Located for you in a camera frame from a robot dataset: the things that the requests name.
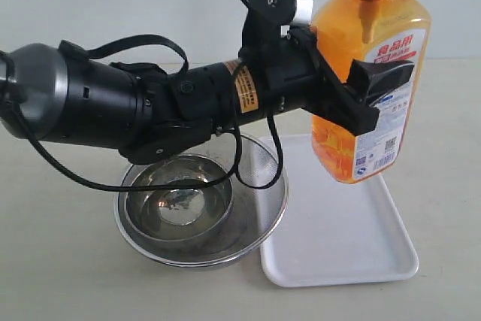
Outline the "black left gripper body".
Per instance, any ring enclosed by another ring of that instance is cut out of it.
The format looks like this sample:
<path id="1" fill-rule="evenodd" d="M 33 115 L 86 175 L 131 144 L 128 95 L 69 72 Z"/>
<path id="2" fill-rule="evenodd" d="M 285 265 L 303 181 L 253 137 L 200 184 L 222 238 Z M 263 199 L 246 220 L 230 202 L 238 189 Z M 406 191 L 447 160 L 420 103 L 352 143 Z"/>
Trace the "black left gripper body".
<path id="1" fill-rule="evenodd" d="M 240 57 L 254 80 L 259 106 L 240 115 L 246 125 L 267 116 L 303 109 L 359 136 L 377 125 L 379 111 L 363 105 L 358 93 L 340 81 L 317 49 L 309 26 L 292 26 L 287 35 L 244 25 Z"/>

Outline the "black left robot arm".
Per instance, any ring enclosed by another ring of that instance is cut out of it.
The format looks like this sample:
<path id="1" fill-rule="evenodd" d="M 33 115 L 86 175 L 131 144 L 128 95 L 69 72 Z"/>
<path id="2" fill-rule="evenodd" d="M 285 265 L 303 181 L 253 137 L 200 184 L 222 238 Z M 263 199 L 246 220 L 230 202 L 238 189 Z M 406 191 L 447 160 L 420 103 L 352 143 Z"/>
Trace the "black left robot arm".
<path id="1" fill-rule="evenodd" d="M 203 144 L 234 124 L 304 109 L 355 136 L 373 131 L 380 102 L 409 82 L 408 60 L 355 60 L 340 80 L 306 26 L 260 34 L 244 29 L 238 57 L 168 74 L 148 62 L 104 64 L 146 45 L 136 35 L 94 50 L 63 41 L 29 44 L 1 55 L 1 122 L 16 138 L 119 151 L 143 165 Z"/>

